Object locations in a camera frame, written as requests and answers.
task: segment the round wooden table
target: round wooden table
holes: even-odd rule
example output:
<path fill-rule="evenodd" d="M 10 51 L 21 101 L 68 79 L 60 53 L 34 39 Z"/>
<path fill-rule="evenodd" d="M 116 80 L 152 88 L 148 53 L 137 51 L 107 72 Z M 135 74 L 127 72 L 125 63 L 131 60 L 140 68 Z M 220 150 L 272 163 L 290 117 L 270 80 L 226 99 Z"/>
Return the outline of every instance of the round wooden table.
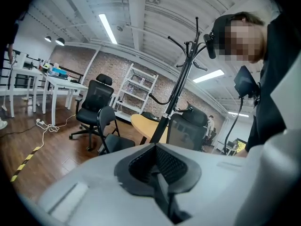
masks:
<path fill-rule="evenodd" d="M 140 114 L 132 115 L 131 123 L 134 126 L 134 128 L 140 134 L 143 135 L 143 138 L 140 142 L 141 145 L 145 144 L 146 139 L 151 139 L 152 135 L 154 134 L 154 132 L 158 126 L 158 122 L 149 120 Z M 166 139 L 167 139 L 167 127 L 165 128 L 165 131 L 159 142 L 166 143 Z"/>

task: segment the ceiling light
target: ceiling light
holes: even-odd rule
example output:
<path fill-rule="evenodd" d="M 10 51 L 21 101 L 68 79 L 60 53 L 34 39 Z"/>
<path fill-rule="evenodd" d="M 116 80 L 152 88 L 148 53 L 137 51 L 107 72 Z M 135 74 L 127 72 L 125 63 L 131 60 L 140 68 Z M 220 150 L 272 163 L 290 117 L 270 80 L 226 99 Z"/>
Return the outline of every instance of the ceiling light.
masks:
<path fill-rule="evenodd" d="M 228 113 L 232 115 L 237 115 L 237 113 L 235 112 L 228 112 Z M 244 115 L 244 114 L 239 114 L 239 116 L 249 117 L 248 115 Z"/>
<path fill-rule="evenodd" d="M 199 83 L 199 82 L 202 82 L 202 81 L 206 81 L 208 79 L 215 78 L 217 76 L 221 76 L 223 74 L 225 74 L 223 71 L 217 70 L 217 71 L 214 71 L 212 73 L 209 73 L 209 74 L 206 74 L 204 76 L 201 76 L 199 78 L 196 78 L 195 80 L 193 80 L 193 82 Z"/>
<path fill-rule="evenodd" d="M 56 43 L 59 44 L 59 45 L 61 45 L 61 46 L 65 46 L 65 40 L 63 38 L 58 38 L 56 40 Z"/>
<path fill-rule="evenodd" d="M 45 40 L 48 41 L 48 42 L 51 42 L 51 37 L 50 36 L 46 36 Z"/>
<path fill-rule="evenodd" d="M 100 20 L 102 21 L 103 26 L 104 26 L 105 30 L 107 31 L 108 36 L 111 39 L 112 43 L 117 44 L 116 39 L 114 37 L 114 34 L 111 30 L 111 27 L 108 23 L 108 20 L 107 20 L 107 17 L 105 16 L 105 14 L 99 14 L 98 16 L 99 16 Z"/>

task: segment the black coat rack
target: black coat rack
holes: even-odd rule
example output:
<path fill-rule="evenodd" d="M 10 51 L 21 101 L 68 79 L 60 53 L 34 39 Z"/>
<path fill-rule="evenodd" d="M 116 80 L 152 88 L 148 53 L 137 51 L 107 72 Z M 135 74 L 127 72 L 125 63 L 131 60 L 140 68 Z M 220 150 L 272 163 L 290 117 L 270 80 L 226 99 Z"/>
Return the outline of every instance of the black coat rack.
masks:
<path fill-rule="evenodd" d="M 166 105 L 169 103 L 166 112 L 161 117 L 161 120 L 155 130 L 155 133 L 150 140 L 151 143 L 157 143 L 161 139 L 161 137 L 164 133 L 164 130 L 168 125 L 168 121 L 170 120 L 172 110 L 174 110 L 175 112 L 192 112 L 193 111 L 193 109 L 191 107 L 188 109 L 178 109 L 177 102 L 178 102 L 179 96 L 184 88 L 184 85 L 186 83 L 186 80 L 188 78 L 188 75 L 190 73 L 192 65 L 194 65 L 195 67 L 197 67 L 200 70 L 208 71 L 207 68 L 200 67 L 197 64 L 197 62 L 195 61 L 195 59 L 199 55 L 199 53 L 207 47 L 210 58 L 215 58 L 215 52 L 214 52 L 214 48 L 213 48 L 212 31 L 210 32 L 210 34 L 204 35 L 205 42 L 198 43 L 198 39 L 200 36 L 200 32 L 198 31 L 198 17 L 196 17 L 196 21 L 197 21 L 197 35 L 196 35 L 194 41 L 184 42 L 184 44 L 186 45 L 186 49 L 180 43 L 178 43 L 176 40 L 174 40 L 172 37 L 168 36 L 168 39 L 170 39 L 172 42 L 174 42 L 176 45 L 178 45 L 183 50 L 183 52 L 186 56 L 186 59 L 185 59 L 184 64 L 176 66 L 176 67 L 182 67 L 182 70 L 180 72 L 179 78 L 178 78 L 167 102 L 165 102 L 165 103 L 159 102 L 151 93 L 149 94 L 149 96 L 160 105 Z"/>

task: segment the white wall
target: white wall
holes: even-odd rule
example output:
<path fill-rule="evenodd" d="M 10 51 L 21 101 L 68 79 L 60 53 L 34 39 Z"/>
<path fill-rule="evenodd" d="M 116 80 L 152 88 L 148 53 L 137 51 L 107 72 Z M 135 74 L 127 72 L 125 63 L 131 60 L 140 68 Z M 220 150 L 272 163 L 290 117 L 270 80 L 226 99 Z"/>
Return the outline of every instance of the white wall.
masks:
<path fill-rule="evenodd" d="M 55 41 L 49 43 L 44 39 L 47 32 L 46 27 L 27 14 L 19 24 L 13 48 L 29 54 L 32 58 L 49 59 L 55 47 Z"/>
<path fill-rule="evenodd" d="M 229 133 L 231 126 L 233 125 L 234 120 L 226 118 L 220 133 L 214 138 L 214 143 L 213 145 L 217 145 L 217 148 L 221 150 L 223 148 L 223 145 L 218 143 L 217 141 L 225 142 L 226 136 Z M 236 122 L 233 130 L 231 131 L 231 134 L 229 135 L 228 140 L 229 141 L 234 141 L 235 139 L 239 138 L 244 141 L 248 141 L 251 127 L 252 127 L 252 121 L 244 121 L 243 119 L 238 119 Z"/>

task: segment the white shelving unit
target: white shelving unit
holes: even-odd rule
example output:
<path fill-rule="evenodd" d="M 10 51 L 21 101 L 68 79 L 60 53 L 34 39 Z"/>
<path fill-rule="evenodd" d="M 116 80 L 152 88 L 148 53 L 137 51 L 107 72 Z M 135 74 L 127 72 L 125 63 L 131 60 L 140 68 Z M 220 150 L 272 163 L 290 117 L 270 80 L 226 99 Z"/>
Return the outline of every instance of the white shelving unit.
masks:
<path fill-rule="evenodd" d="M 131 115 L 121 111 L 119 109 L 119 107 L 123 106 L 123 107 L 126 107 L 126 108 L 134 111 L 135 113 L 141 114 L 143 112 L 146 102 L 149 98 L 149 93 L 151 93 L 151 91 L 153 90 L 155 83 L 157 81 L 157 78 L 158 78 L 158 75 L 150 75 L 146 72 L 143 72 L 141 70 L 134 68 L 133 65 L 134 64 L 131 64 L 129 70 L 127 71 L 127 74 L 126 74 L 124 80 L 122 81 L 122 84 L 120 86 L 118 94 L 116 95 L 116 99 L 113 103 L 113 108 L 117 109 L 117 111 L 115 112 L 116 116 L 120 117 L 124 120 L 127 120 L 127 121 L 131 121 Z M 134 76 L 141 78 L 141 81 L 144 78 L 144 81 L 148 81 L 151 83 L 151 87 L 149 88 L 149 87 L 145 86 L 144 82 L 134 81 L 133 80 Z M 133 87 L 137 87 L 139 89 L 144 90 L 146 93 L 145 98 L 139 97 L 138 95 L 133 94 L 131 91 L 128 91 L 127 90 L 128 86 L 133 86 Z M 138 100 L 143 101 L 142 106 L 139 107 L 136 105 L 130 105 L 128 101 L 124 102 L 123 101 L 124 95 L 132 96 Z"/>

